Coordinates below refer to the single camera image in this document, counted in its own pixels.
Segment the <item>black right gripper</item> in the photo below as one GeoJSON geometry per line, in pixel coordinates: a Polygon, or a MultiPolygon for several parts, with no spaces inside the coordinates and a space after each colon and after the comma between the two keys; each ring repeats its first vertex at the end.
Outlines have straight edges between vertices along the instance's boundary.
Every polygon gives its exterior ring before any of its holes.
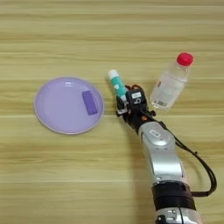
{"type": "Polygon", "coordinates": [[[145,123],[154,121],[156,112],[149,110],[148,107],[140,106],[136,110],[127,109],[127,98],[125,95],[116,97],[116,115],[122,116],[123,120],[135,131],[138,132],[140,127],[145,123]]]}

